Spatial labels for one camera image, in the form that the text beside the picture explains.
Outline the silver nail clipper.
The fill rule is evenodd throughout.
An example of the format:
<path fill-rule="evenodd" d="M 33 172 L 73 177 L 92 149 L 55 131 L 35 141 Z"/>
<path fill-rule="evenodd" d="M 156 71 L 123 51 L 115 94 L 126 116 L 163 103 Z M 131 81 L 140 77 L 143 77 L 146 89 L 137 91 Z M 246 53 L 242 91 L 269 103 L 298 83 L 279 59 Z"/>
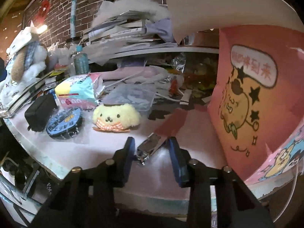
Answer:
<path fill-rule="evenodd" d="M 166 136 L 151 133 L 138 147 L 136 157 L 141 165 L 146 162 L 161 148 L 166 141 Z"/>

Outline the clear plastic card case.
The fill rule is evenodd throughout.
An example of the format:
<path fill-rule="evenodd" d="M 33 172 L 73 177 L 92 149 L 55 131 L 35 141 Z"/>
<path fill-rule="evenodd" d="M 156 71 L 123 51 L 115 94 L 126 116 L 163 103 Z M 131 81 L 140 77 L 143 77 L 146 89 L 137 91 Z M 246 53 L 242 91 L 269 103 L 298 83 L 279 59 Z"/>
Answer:
<path fill-rule="evenodd" d="M 156 95 L 156 87 L 150 84 L 120 84 L 102 100 L 104 105 L 130 104 L 138 112 L 150 111 Z"/>

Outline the yellow dog plush keychain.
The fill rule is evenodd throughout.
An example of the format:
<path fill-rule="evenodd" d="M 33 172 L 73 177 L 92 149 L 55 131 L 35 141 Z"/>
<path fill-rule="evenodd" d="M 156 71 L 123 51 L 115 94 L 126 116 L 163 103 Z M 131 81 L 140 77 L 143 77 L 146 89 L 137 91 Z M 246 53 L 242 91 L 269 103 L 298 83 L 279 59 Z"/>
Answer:
<path fill-rule="evenodd" d="M 93 130 L 99 132 L 129 132 L 141 122 L 141 114 L 130 104 L 97 106 L 92 115 Z"/>

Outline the stack of books and papers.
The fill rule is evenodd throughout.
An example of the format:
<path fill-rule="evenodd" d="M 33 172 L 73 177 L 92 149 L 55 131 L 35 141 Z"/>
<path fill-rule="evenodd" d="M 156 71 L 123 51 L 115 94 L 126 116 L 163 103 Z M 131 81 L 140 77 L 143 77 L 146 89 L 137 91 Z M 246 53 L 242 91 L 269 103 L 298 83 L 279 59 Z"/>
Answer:
<path fill-rule="evenodd" d="M 147 12 L 128 11 L 107 19 L 85 32 L 81 45 L 90 61 L 98 61 L 105 56 L 139 49 L 176 47 L 177 43 L 164 42 L 157 35 L 146 34 Z"/>

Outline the round blue badge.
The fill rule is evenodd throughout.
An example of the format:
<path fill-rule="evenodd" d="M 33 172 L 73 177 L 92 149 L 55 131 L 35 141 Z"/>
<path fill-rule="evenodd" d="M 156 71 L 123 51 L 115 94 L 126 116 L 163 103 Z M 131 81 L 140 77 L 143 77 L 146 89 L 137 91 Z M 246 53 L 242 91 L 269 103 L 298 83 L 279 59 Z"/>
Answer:
<path fill-rule="evenodd" d="M 53 116 L 48 121 L 45 130 L 52 139 L 71 139 L 80 133 L 82 122 L 82 109 L 70 108 Z"/>

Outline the red paper wall decoration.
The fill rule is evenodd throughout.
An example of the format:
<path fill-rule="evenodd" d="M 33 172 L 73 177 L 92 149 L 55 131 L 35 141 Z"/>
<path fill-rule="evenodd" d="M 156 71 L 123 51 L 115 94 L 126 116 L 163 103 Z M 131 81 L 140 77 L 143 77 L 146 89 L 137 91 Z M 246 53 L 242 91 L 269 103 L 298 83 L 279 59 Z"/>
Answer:
<path fill-rule="evenodd" d="M 36 14 L 36 19 L 37 20 L 44 20 L 47 13 L 49 12 L 50 9 L 50 2 L 48 0 L 44 0 L 41 3 L 41 6 L 39 7 L 37 14 Z"/>

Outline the white shelf board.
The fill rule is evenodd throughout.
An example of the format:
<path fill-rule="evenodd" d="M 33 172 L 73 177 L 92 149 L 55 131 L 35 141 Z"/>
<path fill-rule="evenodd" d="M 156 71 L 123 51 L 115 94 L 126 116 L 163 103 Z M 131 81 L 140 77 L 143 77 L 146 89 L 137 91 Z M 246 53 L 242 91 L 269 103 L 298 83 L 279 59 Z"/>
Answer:
<path fill-rule="evenodd" d="M 146 55 L 146 54 L 158 54 L 158 53 L 167 53 L 167 52 L 197 52 L 197 53 L 210 53 L 218 54 L 219 49 L 216 48 L 207 48 L 207 47 L 160 47 L 160 48 L 147 48 L 139 49 L 136 51 L 126 51 L 120 52 L 112 55 L 105 56 L 105 59 L 111 60 L 122 57 L 137 56 L 137 55 Z"/>

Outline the black power adapter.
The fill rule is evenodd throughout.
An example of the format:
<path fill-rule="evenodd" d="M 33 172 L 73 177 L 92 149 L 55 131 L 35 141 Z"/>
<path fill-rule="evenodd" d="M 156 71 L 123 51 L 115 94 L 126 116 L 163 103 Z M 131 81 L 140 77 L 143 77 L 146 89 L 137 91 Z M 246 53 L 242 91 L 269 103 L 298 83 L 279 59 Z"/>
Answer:
<path fill-rule="evenodd" d="M 42 132 L 55 109 L 57 109 L 57 104 L 53 94 L 38 97 L 24 114 L 28 129 L 34 132 Z"/>

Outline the white plush dog toy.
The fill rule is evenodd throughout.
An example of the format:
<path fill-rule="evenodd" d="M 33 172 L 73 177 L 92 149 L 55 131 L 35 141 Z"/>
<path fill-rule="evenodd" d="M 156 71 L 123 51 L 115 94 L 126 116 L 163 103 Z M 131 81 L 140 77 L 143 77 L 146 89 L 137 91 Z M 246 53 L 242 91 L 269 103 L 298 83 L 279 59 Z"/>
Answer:
<path fill-rule="evenodd" d="M 1 107 L 7 108 L 46 70 L 48 50 L 39 40 L 39 28 L 25 27 L 6 50 L 9 61 L 1 81 Z"/>

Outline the clear plastic water bottle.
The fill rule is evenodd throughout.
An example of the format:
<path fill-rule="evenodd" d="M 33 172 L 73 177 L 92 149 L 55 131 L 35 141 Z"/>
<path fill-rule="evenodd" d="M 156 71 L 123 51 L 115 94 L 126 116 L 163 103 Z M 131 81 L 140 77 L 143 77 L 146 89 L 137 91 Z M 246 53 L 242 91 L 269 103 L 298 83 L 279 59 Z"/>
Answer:
<path fill-rule="evenodd" d="M 88 55 L 83 52 L 81 45 L 76 46 L 76 52 L 73 54 L 75 72 L 77 75 L 88 74 L 90 72 Z"/>

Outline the pastel tissue pack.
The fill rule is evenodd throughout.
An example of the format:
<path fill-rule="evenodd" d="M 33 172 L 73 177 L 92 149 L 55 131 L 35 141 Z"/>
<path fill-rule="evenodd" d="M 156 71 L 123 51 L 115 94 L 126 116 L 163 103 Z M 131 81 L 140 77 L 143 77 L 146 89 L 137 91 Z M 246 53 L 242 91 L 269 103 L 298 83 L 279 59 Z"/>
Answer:
<path fill-rule="evenodd" d="M 101 73 L 75 75 L 55 87 L 55 94 L 64 109 L 94 109 L 105 86 Z"/>

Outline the brown wooden box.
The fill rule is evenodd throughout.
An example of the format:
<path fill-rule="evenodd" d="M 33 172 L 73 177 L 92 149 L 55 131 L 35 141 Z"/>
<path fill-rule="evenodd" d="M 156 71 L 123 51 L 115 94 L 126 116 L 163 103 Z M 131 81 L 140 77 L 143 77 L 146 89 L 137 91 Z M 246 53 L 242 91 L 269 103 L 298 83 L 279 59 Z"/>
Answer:
<path fill-rule="evenodd" d="M 219 30 L 205 30 L 194 32 L 188 36 L 187 45 L 197 47 L 219 47 Z"/>

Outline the purple grey cloth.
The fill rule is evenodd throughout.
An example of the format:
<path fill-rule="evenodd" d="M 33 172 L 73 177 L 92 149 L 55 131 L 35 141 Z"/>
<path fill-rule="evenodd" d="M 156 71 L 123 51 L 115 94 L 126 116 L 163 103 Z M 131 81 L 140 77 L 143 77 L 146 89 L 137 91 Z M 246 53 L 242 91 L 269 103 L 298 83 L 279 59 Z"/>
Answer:
<path fill-rule="evenodd" d="M 145 27 L 147 35 L 157 35 L 164 42 L 176 43 L 172 32 L 172 23 L 170 18 L 161 19 L 153 23 L 146 21 Z"/>

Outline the pink cartoon paper bag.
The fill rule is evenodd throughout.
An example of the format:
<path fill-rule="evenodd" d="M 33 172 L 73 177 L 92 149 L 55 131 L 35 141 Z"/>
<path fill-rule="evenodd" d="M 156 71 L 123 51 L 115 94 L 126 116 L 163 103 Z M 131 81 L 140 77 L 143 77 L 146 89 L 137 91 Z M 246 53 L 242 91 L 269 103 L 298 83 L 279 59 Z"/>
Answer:
<path fill-rule="evenodd" d="M 228 165 L 246 183 L 295 166 L 303 158 L 303 33 L 222 28 L 208 112 Z"/>

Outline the light blue wall pipe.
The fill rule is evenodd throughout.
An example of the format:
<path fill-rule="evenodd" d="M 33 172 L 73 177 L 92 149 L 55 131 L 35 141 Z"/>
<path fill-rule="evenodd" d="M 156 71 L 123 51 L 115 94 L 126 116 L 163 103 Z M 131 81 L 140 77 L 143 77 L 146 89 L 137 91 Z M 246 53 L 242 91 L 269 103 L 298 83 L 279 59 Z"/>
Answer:
<path fill-rule="evenodd" d="M 71 17 L 70 17 L 70 35 L 71 35 L 71 38 L 76 37 L 76 9 L 77 9 L 77 0 L 72 0 Z"/>

